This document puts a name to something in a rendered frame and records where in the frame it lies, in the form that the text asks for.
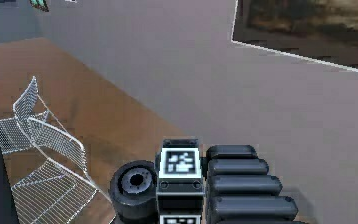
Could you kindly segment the dark framed landscape painting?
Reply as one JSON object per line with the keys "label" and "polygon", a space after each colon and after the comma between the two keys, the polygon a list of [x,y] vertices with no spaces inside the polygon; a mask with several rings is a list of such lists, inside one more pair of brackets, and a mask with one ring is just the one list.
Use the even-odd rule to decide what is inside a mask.
{"label": "dark framed landscape painting", "polygon": [[237,0],[231,41],[358,72],[358,0]]}

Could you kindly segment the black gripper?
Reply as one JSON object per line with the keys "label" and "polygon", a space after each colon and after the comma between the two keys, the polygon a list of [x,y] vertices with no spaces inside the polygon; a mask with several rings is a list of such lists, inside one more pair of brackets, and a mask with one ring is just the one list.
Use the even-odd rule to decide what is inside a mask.
{"label": "black gripper", "polygon": [[121,166],[108,190],[116,217],[111,224],[157,224],[154,163],[135,160]]}

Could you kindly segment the green leafy house plant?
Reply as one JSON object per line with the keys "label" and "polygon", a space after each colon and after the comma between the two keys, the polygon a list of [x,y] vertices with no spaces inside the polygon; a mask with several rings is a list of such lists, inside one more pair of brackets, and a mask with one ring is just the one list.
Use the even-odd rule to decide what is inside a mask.
{"label": "green leafy house plant", "polygon": [[33,8],[39,9],[43,12],[49,11],[46,0],[29,0],[29,2]]}

